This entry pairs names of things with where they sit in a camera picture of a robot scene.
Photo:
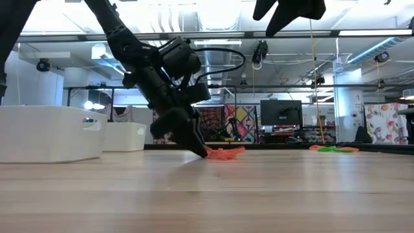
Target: table surface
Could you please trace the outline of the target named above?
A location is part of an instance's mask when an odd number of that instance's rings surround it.
[[[1,233],[414,232],[414,156],[106,153],[0,164]]]

